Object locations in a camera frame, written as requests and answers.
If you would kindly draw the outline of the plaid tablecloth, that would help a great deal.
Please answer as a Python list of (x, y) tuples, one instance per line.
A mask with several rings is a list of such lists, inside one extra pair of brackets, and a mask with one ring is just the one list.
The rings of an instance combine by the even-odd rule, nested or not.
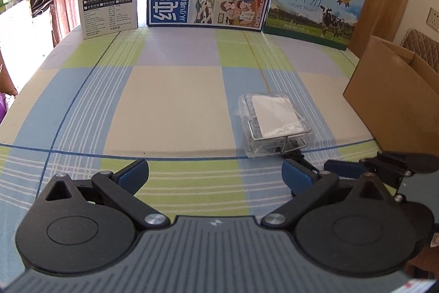
[(1, 282), (20, 275), (15, 233), (58, 173), (84, 179), (138, 158), (138, 197), (169, 217), (262, 217), (290, 193), (281, 158), (246, 157), (245, 94), (288, 94), (312, 132), (316, 167), (378, 147), (343, 98), (350, 51), (242, 30), (141, 27), (85, 40), (73, 30), (1, 123)]

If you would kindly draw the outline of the open cardboard box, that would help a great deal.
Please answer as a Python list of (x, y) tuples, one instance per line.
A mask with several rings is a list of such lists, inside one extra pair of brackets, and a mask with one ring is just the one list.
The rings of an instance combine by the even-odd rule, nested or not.
[(370, 37), (343, 96), (382, 150), (438, 154), (438, 74), (415, 52)]

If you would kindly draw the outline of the clear plastic box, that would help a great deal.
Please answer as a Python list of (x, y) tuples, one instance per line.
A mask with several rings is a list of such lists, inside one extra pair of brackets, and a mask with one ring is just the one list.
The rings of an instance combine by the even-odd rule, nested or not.
[(282, 93), (250, 93), (238, 99), (243, 147), (249, 158), (285, 155), (303, 149), (313, 129)]

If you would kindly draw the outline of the green pasture milk carton box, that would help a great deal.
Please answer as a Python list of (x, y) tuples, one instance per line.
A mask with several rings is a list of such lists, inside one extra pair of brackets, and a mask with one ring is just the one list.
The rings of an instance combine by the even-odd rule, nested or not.
[(365, 0), (271, 0), (263, 32), (346, 50)]

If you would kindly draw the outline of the white paper shopping bag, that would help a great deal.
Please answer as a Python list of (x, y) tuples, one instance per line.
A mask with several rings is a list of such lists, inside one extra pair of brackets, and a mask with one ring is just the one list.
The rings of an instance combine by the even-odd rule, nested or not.
[(52, 15), (32, 16), (30, 0), (22, 0), (1, 14), (3, 72), (21, 91), (54, 49)]

